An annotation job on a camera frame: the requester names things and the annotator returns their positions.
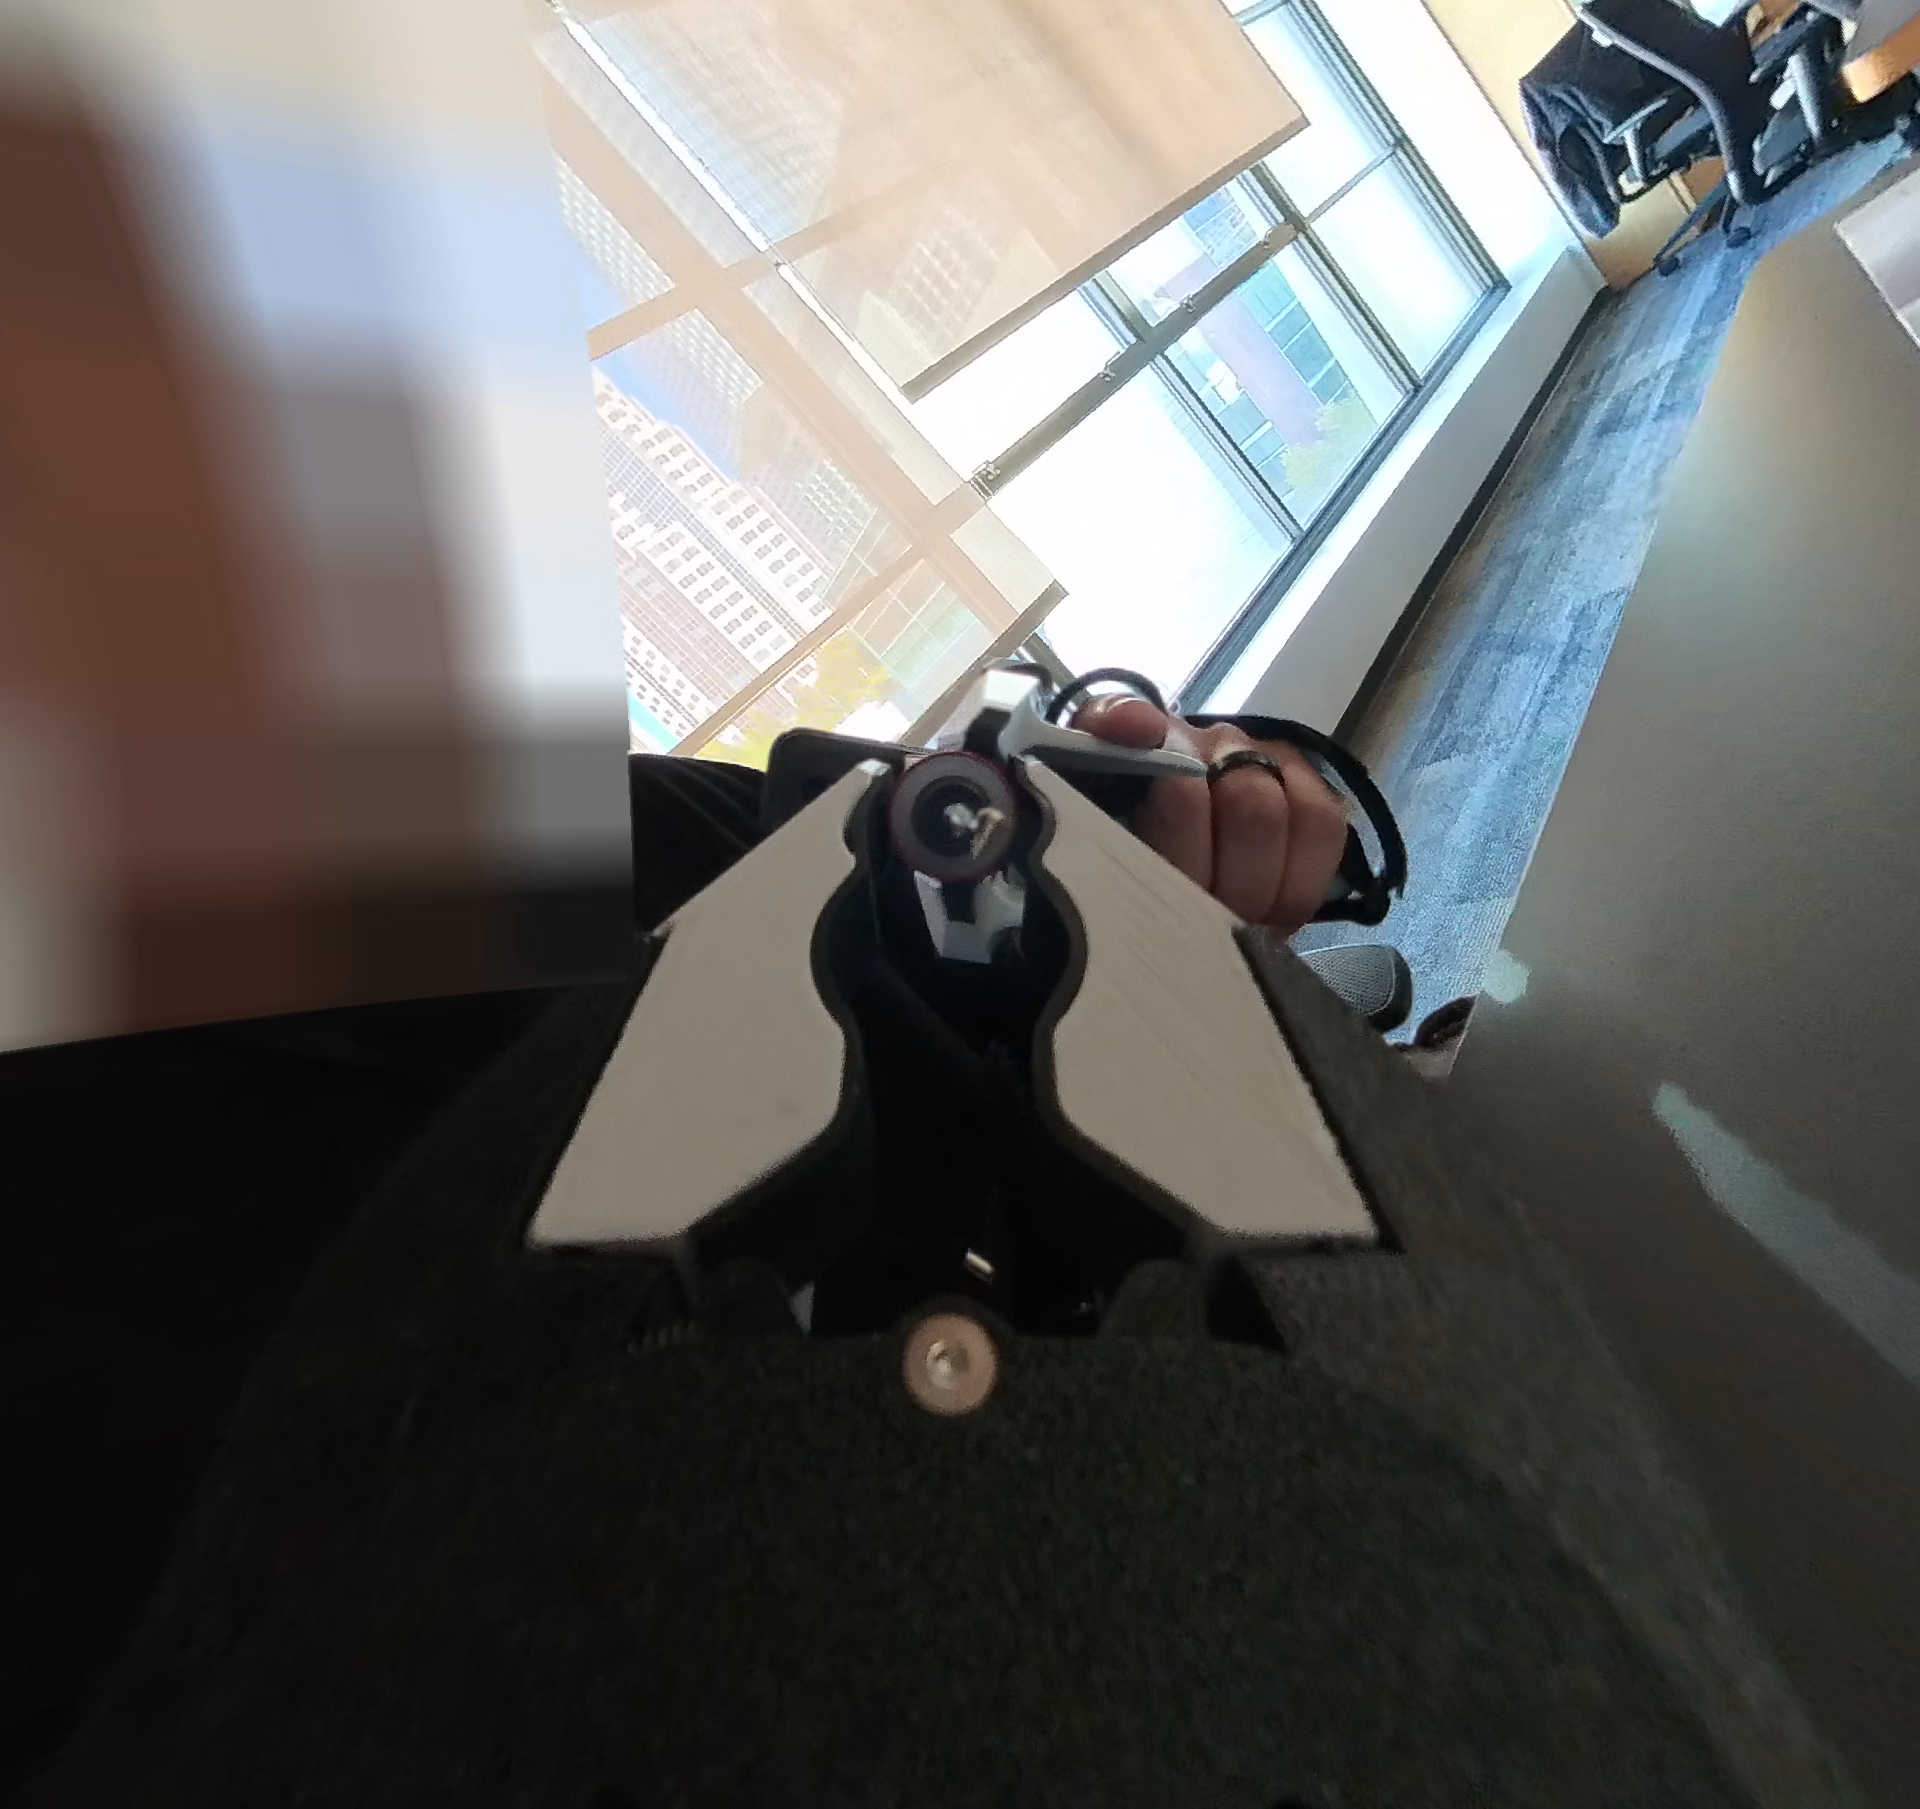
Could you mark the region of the black office chair with jacket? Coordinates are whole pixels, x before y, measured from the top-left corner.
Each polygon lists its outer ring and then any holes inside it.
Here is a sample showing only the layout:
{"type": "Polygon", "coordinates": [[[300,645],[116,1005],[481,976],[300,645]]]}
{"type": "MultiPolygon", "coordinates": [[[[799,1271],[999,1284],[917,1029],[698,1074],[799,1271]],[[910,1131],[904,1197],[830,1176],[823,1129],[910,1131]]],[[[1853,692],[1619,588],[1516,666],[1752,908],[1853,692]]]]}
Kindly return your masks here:
{"type": "Polygon", "coordinates": [[[1653,274],[1671,276],[1709,234],[1748,246],[1755,212],[1836,150],[1841,41],[1841,24],[1801,0],[1762,35],[1675,0],[1587,0],[1521,75],[1521,121],[1583,238],[1618,234],[1628,206],[1695,166],[1721,169],[1653,249],[1653,274]]]}

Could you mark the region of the beige roller blind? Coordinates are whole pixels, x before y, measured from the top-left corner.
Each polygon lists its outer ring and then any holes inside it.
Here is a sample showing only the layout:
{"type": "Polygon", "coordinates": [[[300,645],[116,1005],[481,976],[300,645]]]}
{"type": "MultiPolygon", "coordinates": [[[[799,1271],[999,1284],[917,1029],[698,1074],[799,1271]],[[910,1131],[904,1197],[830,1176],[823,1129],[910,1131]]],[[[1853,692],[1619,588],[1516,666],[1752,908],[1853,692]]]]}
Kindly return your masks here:
{"type": "Polygon", "coordinates": [[[1222,0],[557,0],[902,396],[1304,127],[1222,0]]]}

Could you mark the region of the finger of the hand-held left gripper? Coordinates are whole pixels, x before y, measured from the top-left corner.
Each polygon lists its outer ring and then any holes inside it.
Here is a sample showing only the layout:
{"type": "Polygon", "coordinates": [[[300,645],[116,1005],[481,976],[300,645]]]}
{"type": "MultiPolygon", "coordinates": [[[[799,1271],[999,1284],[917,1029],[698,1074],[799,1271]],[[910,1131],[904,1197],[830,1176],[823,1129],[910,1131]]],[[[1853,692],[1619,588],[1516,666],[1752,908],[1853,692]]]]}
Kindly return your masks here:
{"type": "Polygon", "coordinates": [[[978,880],[937,880],[919,871],[917,900],[932,955],[978,967],[988,967],[999,946],[1017,939],[1025,917],[1025,887],[1016,871],[978,880]]]}
{"type": "Polygon", "coordinates": [[[959,749],[992,759],[1017,759],[1056,744],[1047,716],[1054,676],[1032,661],[995,661],[978,669],[959,703],[959,749]]]}

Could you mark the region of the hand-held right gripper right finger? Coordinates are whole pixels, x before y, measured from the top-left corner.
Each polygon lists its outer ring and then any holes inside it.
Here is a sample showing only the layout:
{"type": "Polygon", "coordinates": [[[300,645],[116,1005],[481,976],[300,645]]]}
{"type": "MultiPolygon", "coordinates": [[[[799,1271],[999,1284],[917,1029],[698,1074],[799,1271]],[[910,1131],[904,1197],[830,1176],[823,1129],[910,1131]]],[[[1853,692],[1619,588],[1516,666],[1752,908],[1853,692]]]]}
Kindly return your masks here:
{"type": "Polygon", "coordinates": [[[1376,1246],[1243,922],[1041,762],[1030,874],[1067,931],[1035,1085],[1067,1140],[1231,1247],[1376,1246]]]}

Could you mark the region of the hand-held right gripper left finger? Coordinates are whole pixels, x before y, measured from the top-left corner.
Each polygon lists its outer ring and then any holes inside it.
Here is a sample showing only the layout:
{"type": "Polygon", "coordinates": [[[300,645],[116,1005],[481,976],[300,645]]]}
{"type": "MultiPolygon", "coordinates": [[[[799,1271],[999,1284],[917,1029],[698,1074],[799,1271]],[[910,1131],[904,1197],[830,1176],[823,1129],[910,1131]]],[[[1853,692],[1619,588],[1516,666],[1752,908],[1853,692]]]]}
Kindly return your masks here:
{"type": "Polygon", "coordinates": [[[854,762],[662,926],[528,1246],[687,1253],[826,1143],[849,1100],[853,1039],[813,946],[858,874],[849,830],[884,772],[854,762]]]}

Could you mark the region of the person's left hand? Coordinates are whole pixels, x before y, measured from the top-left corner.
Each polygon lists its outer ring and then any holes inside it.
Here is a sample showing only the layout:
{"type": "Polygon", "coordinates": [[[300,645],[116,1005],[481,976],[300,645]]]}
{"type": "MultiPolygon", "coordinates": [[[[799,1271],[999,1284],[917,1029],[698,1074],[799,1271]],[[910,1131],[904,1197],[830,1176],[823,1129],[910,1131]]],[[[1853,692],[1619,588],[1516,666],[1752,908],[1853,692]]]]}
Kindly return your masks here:
{"type": "Polygon", "coordinates": [[[1136,692],[1101,692],[1071,729],[1129,747],[1202,759],[1198,777],[1147,781],[1131,831],[1243,922],[1295,939],[1327,896],[1349,813],[1310,759],[1231,720],[1167,716],[1136,692]]]}

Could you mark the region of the large window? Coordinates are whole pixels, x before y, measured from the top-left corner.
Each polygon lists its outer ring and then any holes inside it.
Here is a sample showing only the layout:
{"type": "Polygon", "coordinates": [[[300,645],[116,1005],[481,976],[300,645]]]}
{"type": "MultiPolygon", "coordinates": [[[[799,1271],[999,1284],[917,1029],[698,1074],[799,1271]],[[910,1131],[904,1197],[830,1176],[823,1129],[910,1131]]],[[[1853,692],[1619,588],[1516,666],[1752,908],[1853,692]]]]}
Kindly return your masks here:
{"type": "Polygon", "coordinates": [[[1013,648],[1195,689],[1296,576],[1500,276],[1311,0],[1222,3],[1306,127],[911,400],[527,0],[634,751],[917,740],[1013,648]]]}

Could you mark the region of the red electric screwdriver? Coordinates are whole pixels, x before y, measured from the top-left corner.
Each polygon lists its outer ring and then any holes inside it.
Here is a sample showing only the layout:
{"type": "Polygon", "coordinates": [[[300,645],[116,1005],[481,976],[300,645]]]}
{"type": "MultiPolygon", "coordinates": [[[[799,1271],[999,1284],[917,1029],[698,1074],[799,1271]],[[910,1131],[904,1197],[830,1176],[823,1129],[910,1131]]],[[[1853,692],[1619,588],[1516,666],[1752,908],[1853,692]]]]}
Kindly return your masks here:
{"type": "Polygon", "coordinates": [[[894,856],[935,884],[981,884],[1009,860],[1019,835],[1019,793],[992,759],[941,749],[894,777],[884,827],[894,856]]]}

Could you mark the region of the grey desk with orange edge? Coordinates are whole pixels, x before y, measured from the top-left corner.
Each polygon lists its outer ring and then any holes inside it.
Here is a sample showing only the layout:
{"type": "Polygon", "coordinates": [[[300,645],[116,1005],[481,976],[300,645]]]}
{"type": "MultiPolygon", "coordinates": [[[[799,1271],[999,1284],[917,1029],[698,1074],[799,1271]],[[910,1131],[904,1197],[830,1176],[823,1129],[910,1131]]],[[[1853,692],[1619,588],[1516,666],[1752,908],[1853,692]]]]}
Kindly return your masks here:
{"type": "Polygon", "coordinates": [[[1914,69],[1916,0],[1863,0],[1839,61],[1848,92],[1870,100],[1914,69]]]}

